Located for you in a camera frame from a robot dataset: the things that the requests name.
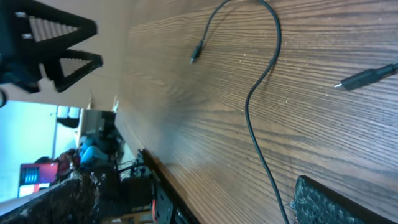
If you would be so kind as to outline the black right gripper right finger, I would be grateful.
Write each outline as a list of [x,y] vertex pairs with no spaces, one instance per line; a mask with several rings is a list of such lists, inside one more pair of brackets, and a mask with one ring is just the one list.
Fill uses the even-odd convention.
[[290,206],[299,223],[394,224],[306,175],[298,177]]

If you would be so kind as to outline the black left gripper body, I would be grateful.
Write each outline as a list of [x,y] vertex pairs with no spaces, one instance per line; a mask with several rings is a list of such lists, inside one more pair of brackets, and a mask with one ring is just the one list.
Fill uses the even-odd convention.
[[40,91],[39,63],[29,50],[35,44],[25,1],[1,1],[1,84],[28,93]]

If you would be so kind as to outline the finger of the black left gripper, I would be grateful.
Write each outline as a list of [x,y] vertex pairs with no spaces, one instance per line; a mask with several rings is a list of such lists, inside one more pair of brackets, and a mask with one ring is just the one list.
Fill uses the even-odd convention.
[[96,22],[38,1],[25,1],[35,44],[30,52],[58,52],[96,35]]
[[103,59],[98,54],[72,49],[50,52],[38,62],[38,80],[47,77],[61,93],[102,66]]

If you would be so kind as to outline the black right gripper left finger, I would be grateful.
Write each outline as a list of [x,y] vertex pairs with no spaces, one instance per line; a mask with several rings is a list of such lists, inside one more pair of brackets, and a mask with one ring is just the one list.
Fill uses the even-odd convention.
[[82,174],[1,215],[1,224],[99,223],[100,187],[106,176]]

